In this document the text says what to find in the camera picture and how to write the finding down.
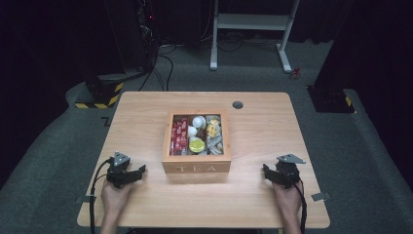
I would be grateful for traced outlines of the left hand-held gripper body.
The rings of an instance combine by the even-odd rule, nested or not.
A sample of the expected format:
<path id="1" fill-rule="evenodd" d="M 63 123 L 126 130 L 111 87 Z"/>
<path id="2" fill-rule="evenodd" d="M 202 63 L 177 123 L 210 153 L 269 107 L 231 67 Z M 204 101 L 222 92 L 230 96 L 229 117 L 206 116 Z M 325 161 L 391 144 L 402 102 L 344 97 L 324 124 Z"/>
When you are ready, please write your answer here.
<path id="1" fill-rule="evenodd" d="M 128 172 L 131 157 L 120 152 L 115 152 L 110 158 L 110 166 L 107 170 L 106 180 L 111 182 L 115 188 L 123 188 L 132 183 L 132 174 Z"/>

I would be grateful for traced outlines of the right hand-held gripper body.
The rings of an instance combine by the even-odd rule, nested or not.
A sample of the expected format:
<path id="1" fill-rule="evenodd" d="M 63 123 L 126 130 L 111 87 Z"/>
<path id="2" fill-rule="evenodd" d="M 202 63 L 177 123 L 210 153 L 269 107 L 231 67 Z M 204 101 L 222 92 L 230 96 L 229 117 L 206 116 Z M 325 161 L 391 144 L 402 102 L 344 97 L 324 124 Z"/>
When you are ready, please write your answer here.
<path id="1" fill-rule="evenodd" d="M 300 172 L 297 168 L 297 164 L 305 164 L 306 161 L 294 154 L 278 156 L 277 159 L 279 161 L 276 164 L 276 169 L 282 179 L 280 185 L 284 188 L 290 188 L 292 185 L 299 182 Z"/>

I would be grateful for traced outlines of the wooden tea box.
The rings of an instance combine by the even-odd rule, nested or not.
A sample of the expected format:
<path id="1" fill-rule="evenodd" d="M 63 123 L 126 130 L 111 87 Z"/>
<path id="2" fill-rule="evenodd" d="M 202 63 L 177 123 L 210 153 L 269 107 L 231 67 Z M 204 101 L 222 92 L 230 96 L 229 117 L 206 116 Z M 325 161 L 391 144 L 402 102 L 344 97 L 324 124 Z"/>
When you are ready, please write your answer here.
<path id="1" fill-rule="evenodd" d="M 201 153 L 193 153 L 189 149 L 189 143 L 197 137 L 188 136 L 187 154 L 183 156 L 172 156 L 170 154 L 170 138 L 172 122 L 178 116 L 188 117 L 188 127 L 192 126 L 195 116 L 204 116 L 207 121 L 208 115 L 217 115 L 221 119 L 221 131 L 223 137 L 223 154 L 212 155 L 207 150 L 207 138 L 201 138 L 205 143 L 206 149 Z M 193 174 L 193 173 L 228 173 L 232 162 L 232 152 L 229 140 L 228 117 L 224 109 L 178 109 L 171 110 L 167 117 L 164 151 L 162 164 L 167 174 Z"/>

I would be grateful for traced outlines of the person's left hand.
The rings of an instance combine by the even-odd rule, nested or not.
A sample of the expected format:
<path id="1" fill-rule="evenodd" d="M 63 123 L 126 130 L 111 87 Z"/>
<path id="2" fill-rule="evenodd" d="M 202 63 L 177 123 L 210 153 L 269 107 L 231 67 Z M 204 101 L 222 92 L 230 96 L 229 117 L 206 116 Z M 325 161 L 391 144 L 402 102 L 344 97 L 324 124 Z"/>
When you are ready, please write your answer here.
<path id="1" fill-rule="evenodd" d="M 133 184 L 127 184 L 123 188 L 116 188 L 111 182 L 103 183 L 101 198 L 106 216 L 119 216 L 126 206 Z"/>

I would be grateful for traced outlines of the person's right hand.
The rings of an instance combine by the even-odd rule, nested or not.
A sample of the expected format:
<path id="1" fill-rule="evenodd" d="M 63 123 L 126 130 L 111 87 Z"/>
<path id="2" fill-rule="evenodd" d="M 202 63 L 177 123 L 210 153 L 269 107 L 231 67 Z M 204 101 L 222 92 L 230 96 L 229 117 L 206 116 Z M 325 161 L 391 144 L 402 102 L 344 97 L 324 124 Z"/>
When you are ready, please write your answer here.
<path id="1" fill-rule="evenodd" d="M 274 183 L 276 204 L 284 218 L 296 218 L 301 207 L 301 195 L 303 191 L 302 184 L 296 183 L 294 186 L 286 189 L 279 184 Z"/>

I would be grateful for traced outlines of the stack of red stick packets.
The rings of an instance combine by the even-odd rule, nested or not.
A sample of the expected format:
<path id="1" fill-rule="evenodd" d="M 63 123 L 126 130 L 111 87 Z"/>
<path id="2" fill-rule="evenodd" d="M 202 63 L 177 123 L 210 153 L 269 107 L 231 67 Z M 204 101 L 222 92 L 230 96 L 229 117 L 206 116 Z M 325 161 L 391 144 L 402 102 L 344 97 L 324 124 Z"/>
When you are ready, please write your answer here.
<path id="1" fill-rule="evenodd" d="M 172 122 L 170 138 L 170 154 L 183 156 L 187 154 L 188 146 L 188 117 L 178 116 Z"/>

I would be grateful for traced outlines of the pile of clear tea packets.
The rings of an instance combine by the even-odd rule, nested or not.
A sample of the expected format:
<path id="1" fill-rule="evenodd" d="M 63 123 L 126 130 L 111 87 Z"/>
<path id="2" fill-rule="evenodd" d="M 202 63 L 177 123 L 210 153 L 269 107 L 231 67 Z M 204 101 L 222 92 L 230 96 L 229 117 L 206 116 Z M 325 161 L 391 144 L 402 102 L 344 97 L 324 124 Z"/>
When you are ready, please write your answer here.
<path id="1" fill-rule="evenodd" d="M 210 154 L 223 154 L 221 119 L 217 115 L 208 115 L 206 117 L 206 145 Z"/>

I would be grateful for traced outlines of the yellow lid capsule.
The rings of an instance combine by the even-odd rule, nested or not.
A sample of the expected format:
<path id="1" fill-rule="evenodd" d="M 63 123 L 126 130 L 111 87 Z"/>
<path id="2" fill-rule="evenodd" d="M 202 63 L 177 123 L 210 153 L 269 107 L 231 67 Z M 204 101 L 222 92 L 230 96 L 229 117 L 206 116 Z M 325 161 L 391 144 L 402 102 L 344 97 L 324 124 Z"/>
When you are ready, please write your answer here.
<path id="1" fill-rule="evenodd" d="M 189 143 L 189 149 L 193 153 L 201 153 L 206 149 L 206 145 L 200 138 L 196 138 Z"/>

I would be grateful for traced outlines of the large white capsule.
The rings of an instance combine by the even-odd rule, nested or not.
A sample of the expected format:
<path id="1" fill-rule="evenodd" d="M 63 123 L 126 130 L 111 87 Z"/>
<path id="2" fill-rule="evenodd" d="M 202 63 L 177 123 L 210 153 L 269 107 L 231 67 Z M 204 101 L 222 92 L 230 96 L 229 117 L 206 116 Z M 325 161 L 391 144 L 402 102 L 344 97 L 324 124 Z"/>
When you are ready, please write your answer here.
<path id="1" fill-rule="evenodd" d="M 195 116 L 192 120 L 192 126 L 197 129 L 204 129 L 207 126 L 207 122 L 204 116 Z"/>

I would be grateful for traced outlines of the black yellow striped base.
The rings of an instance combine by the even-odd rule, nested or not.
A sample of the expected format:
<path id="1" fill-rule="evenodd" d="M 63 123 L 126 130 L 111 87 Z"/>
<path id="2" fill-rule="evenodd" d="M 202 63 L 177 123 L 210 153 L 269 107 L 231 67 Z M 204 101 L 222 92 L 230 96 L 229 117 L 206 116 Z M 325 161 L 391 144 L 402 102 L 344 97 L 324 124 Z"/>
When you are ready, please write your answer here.
<path id="1" fill-rule="evenodd" d="M 75 99 L 75 106 L 81 109 L 113 107 L 123 86 L 121 81 L 102 81 L 97 76 L 89 76 Z"/>

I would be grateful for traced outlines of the black stand base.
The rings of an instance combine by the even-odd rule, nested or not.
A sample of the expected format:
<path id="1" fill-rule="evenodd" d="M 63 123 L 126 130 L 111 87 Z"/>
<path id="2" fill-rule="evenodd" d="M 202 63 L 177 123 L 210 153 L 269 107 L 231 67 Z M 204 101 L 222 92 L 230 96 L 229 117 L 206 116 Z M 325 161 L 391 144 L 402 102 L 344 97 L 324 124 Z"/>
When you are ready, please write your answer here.
<path id="1" fill-rule="evenodd" d="M 329 93 L 308 86 L 307 91 L 316 112 L 319 113 L 354 113 L 355 108 L 350 98 L 343 92 Z"/>

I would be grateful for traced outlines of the dark equipment rack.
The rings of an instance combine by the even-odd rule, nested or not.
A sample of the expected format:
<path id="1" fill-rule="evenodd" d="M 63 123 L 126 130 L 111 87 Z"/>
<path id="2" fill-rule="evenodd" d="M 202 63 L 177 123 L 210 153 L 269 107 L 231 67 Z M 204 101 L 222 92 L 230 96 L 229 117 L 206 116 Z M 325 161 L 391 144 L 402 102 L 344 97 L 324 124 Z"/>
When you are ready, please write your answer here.
<path id="1" fill-rule="evenodd" d="M 139 28 L 140 42 L 143 47 L 143 65 L 141 69 L 149 72 L 153 69 L 160 45 L 160 33 L 156 20 L 154 0 L 133 0 L 134 12 Z"/>

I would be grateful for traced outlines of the white metal stand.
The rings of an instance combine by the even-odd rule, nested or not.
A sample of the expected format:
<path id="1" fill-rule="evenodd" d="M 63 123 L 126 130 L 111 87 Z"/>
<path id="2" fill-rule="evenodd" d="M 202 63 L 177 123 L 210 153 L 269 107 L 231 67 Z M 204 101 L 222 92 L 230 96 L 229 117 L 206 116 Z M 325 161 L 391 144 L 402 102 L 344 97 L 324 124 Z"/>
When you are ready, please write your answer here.
<path id="1" fill-rule="evenodd" d="M 300 0 L 292 0 L 291 11 L 285 16 L 276 15 L 245 15 L 245 14 L 223 14 L 219 12 L 219 0 L 214 0 L 212 42 L 210 51 L 209 68 L 216 70 L 218 67 L 217 36 L 219 29 L 245 29 L 245 30 L 268 30 L 282 31 L 282 41 L 277 44 L 276 49 L 280 57 L 282 68 L 285 73 L 291 73 L 293 69 L 287 58 L 285 47 L 290 35 L 295 15 Z"/>

